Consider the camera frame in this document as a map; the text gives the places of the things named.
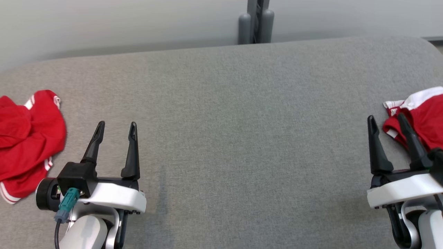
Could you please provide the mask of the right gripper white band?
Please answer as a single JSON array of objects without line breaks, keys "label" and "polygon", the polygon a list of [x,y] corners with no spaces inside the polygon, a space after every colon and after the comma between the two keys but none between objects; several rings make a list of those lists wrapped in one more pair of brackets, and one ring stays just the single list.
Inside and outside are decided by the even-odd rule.
[{"label": "right gripper white band", "polygon": [[416,200],[442,193],[442,184],[425,170],[432,166],[427,151],[418,135],[403,113],[398,115],[402,134],[405,136],[411,163],[411,170],[393,171],[394,166],[387,159],[379,139],[379,128],[373,115],[367,118],[370,151],[370,172],[373,174],[367,201],[371,208],[398,202]]}]

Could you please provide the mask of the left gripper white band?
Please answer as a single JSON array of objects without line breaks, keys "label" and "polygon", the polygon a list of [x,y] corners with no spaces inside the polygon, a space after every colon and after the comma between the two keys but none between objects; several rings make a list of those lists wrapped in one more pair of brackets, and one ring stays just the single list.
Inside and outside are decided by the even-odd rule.
[{"label": "left gripper white band", "polygon": [[[97,164],[99,146],[104,137],[105,121],[101,120],[84,153],[81,163]],[[101,212],[106,208],[124,210],[130,213],[144,213],[146,211],[146,197],[139,190],[139,183],[128,179],[140,178],[139,143],[137,124],[133,121],[128,134],[128,152],[125,167],[121,170],[123,178],[100,178],[91,197],[80,197],[72,209],[72,213],[81,209],[92,212]],[[65,194],[58,191],[56,178],[44,178],[35,191],[36,205],[40,210],[54,211],[63,200]]]}]

